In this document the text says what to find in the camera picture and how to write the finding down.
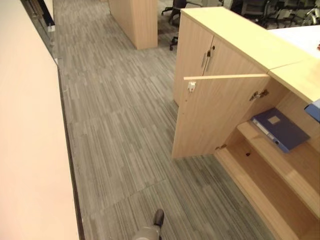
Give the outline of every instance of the light wood furniture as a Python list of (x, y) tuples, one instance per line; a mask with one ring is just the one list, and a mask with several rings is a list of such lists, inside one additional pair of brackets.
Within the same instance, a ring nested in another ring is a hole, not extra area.
[[(319, 77), (318, 59), (233, 12), (182, 10), (172, 157), (214, 154), (277, 239), (319, 239), (320, 124), (304, 111)], [(251, 124), (273, 107), (310, 136), (289, 154)]]
[(109, 0), (110, 13), (138, 49), (158, 46), (157, 0)]

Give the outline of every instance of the cabinet door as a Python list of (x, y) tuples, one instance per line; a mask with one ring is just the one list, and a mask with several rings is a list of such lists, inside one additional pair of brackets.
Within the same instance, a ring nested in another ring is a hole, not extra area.
[(218, 37), (213, 39), (204, 76), (266, 73)]
[(213, 38), (211, 32), (182, 14), (173, 86), (173, 98), (178, 105), (183, 78), (203, 75)]
[[(172, 157), (213, 154), (253, 104), (270, 97), (250, 101), (253, 93), (262, 92), (271, 80), (266, 74), (185, 77)], [(188, 82), (196, 82), (194, 92), (188, 91)]]

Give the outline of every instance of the gray striped carpet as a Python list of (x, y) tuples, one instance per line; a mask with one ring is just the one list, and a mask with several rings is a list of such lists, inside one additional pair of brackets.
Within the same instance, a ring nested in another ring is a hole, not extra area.
[(171, 159), (177, 29), (168, 16), (158, 17), (158, 48), (137, 51), (107, 2), (55, 0), (54, 12), (85, 238), (129, 240), (163, 208), (164, 240), (273, 239), (214, 157)]

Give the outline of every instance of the open cabinet door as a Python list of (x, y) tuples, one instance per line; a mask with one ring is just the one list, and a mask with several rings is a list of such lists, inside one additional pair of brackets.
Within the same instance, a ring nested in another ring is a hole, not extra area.
[[(196, 82), (193, 92), (188, 90), (189, 82)], [(267, 86), (273, 91), (263, 99), (278, 98), (277, 89), (280, 91), (281, 87), (266, 74), (185, 77), (172, 158), (213, 154), (238, 124), (247, 121), (245, 118), (252, 117), (251, 114), (259, 113), (255, 102), (260, 99), (250, 98), (255, 92), (263, 92)]]

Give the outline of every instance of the cabinet handle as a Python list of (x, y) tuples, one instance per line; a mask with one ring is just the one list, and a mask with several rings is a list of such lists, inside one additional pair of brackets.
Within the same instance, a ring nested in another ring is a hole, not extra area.
[(207, 72), (208, 71), (208, 69), (209, 69), (209, 64), (210, 64), (210, 60), (211, 60), (211, 49), (208, 51), (208, 55), (207, 55), (208, 57), (209, 57), (209, 60), (208, 60), (208, 62), (207, 62), (207, 65), (205, 66), (205, 70), (204, 70), (204, 72)]
[(201, 63), (202, 68), (204, 67), (206, 56), (207, 56), (207, 52), (204, 53), (203, 58), (202, 58), (202, 63)]
[(204, 72), (207, 72), (207, 71), (208, 71), (209, 64), (210, 64), (210, 60), (211, 60), (211, 55), (208, 56), (208, 62), (207, 62), (207, 64), (206, 64), (206, 66), (205, 66)]

